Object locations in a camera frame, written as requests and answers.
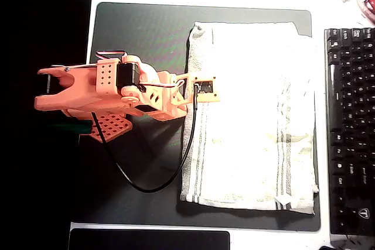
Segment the gray stripe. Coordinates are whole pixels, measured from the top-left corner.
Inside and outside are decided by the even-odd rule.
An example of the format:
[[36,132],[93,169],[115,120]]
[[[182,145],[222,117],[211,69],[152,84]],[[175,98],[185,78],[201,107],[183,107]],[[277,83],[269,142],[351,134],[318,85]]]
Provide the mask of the gray stripe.
[[202,129],[203,129],[202,120],[203,120],[203,113],[204,113],[204,104],[202,106],[202,113],[200,115],[199,146],[198,146],[198,157],[197,157],[196,170],[195,170],[194,196],[197,194],[197,188],[198,188],[200,146],[202,145]]
[[[277,116],[278,116],[278,113],[279,113],[279,99],[277,98]],[[279,120],[278,119],[277,119],[277,125],[276,125],[276,146],[277,146],[276,195],[278,196],[279,195],[279,162],[280,162],[280,151],[279,151]]]
[[200,168],[200,185],[199,185],[199,195],[202,195],[202,182],[203,182],[203,167],[204,167],[204,156],[206,151],[206,141],[207,141],[207,120],[208,120],[209,104],[206,106],[206,122],[204,123],[204,142],[203,142],[203,157],[202,157],[202,167]]
[[277,178],[276,178],[276,195],[278,196],[279,195],[279,163],[280,163],[280,149],[279,149],[279,119],[278,119],[278,113],[280,111],[280,108],[279,108],[279,105],[280,105],[280,96],[283,95],[284,93],[284,86],[285,86],[285,81],[284,81],[284,85],[282,86],[282,91],[281,91],[281,95],[278,95],[277,97],[277,135],[276,135],[276,141],[277,141]]
[[292,195],[292,192],[291,192],[291,144],[292,144],[292,136],[289,132],[289,122],[290,122],[290,112],[291,112],[290,88],[291,88],[291,85],[289,83],[288,88],[287,88],[287,116],[286,116],[287,122],[285,124],[285,131],[286,131],[286,134],[287,134],[287,139],[286,139],[286,142],[287,142],[287,155],[286,155],[286,157],[287,157],[287,163],[286,163],[287,170],[285,172],[286,173],[285,184],[286,184],[286,188],[287,188],[287,194],[289,194],[291,196]]

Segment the robotic arm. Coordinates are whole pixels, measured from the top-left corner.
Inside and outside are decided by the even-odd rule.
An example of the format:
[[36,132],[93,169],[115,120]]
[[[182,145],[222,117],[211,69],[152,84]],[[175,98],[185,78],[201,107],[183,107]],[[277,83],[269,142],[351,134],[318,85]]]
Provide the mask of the robotic arm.
[[[198,87],[197,102],[219,101],[216,77],[201,77],[186,73],[176,75],[167,71],[156,72],[137,56],[122,52],[121,59],[111,59],[98,52],[96,64],[53,66],[38,74],[57,77],[63,91],[35,98],[35,108],[41,111],[61,110],[69,117],[92,120],[92,112],[109,142],[130,131],[132,123],[126,115],[140,117],[147,114],[160,121],[185,117],[186,104],[193,102],[194,85]],[[186,83],[187,99],[180,93]],[[96,125],[91,134],[102,142]]]

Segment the striped towel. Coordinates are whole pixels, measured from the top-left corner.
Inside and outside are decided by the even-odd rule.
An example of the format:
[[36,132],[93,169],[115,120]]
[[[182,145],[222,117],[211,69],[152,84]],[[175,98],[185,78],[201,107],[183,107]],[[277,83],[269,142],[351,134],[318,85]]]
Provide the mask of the striped towel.
[[188,70],[215,75],[220,102],[198,104],[180,199],[313,214],[312,39],[293,23],[196,22],[189,43]]

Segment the black object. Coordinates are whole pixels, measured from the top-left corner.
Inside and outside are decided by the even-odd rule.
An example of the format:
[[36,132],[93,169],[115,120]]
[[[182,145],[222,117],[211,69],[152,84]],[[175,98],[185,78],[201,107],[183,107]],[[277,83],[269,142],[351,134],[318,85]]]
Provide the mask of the black object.
[[325,30],[330,226],[374,235],[375,29]]
[[[126,49],[157,71],[182,74],[187,71],[188,38],[195,21],[293,22],[300,35],[311,36],[308,11],[101,3],[95,16],[91,62],[96,62],[97,50]],[[164,183],[180,164],[183,118],[161,122],[145,115],[133,117],[132,123],[142,131],[155,156],[137,142],[133,130],[111,141],[110,146],[129,177],[142,187],[152,188]],[[290,231],[317,231],[320,227],[318,195],[314,198],[315,216],[214,208],[180,201],[180,177],[158,193],[136,191],[93,138],[80,138],[77,161],[74,222]]]
[[73,229],[69,250],[229,250],[227,231]]
[[198,88],[197,86],[194,86],[192,130],[191,130],[191,133],[190,133],[189,141],[188,141],[188,143],[186,145],[185,153],[183,154],[183,157],[182,157],[182,160],[181,160],[181,164],[176,169],[176,171],[174,172],[174,174],[168,179],[168,181],[166,181],[164,184],[162,184],[162,185],[160,185],[158,187],[155,187],[153,189],[144,189],[142,187],[139,187],[137,184],[133,183],[133,181],[129,178],[129,176],[123,171],[123,169],[121,168],[121,166],[118,164],[118,162],[116,160],[116,157],[112,153],[112,150],[111,150],[110,146],[105,141],[105,137],[104,137],[103,132],[102,132],[102,130],[100,128],[100,124],[99,124],[98,118],[96,117],[95,112],[92,112],[93,119],[95,121],[95,125],[98,128],[100,139],[101,139],[101,141],[102,141],[102,143],[103,143],[103,145],[105,147],[105,150],[107,151],[109,157],[112,159],[112,161],[114,162],[114,164],[118,167],[118,169],[121,171],[121,173],[124,175],[124,177],[128,180],[129,184],[133,188],[135,188],[136,190],[138,190],[138,191],[140,191],[142,193],[156,193],[156,192],[161,191],[161,190],[165,189],[166,187],[168,187],[176,179],[177,175],[181,172],[182,166],[184,165],[184,163],[186,161],[186,158],[188,156],[188,153],[190,151],[190,147],[191,147],[191,145],[193,143],[193,138],[194,138],[195,122],[196,122],[196,117],[197,117],[197,95],[198,95],[198,89],[197,88]]
[[125,86],[139,87],[139,67],[134,63],[118,64],[116,86],[121,89]]

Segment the desk surface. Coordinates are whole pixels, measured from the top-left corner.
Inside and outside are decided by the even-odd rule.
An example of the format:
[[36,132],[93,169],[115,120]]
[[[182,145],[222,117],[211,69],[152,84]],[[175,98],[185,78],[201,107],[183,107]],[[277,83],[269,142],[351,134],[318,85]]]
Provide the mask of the desk surface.
[[[288,231],[264,231],[264,230],[237,230],[227,229],[230,233],[231,249],[244,249],[262,247],[262,249],[319,249],[322,245],[329,245],[329,204],[328,204],[328,171],[326,153],[326,119],[325,119],[325,75],[324,75],[324,49],[323,30],[325,28],[343,28],[354,26],[373,26],[362,17],[356,0],[343,3],[342,0],[92,0],[90,15],[90,30],[88,40],[88,56],[90,59],[91,41],[93,38],[96,6],[100,2],[128,2],[145,4],[170,4],[191,6],[223,6],[245,8],[268,9],[297,9],[308,10],[312,14],[312,36],[318,46],[318,54],[321,59],[312,68],[315,72],[315,97],[316,97],[316,141],[321,228],[317,232],[288,232]],[[82,225],[72,223],[75,227],[91,228],[140,228],[139,225]],[[156,227],[150,225],[141,226],[145,229],[197,229],[195,227]]]

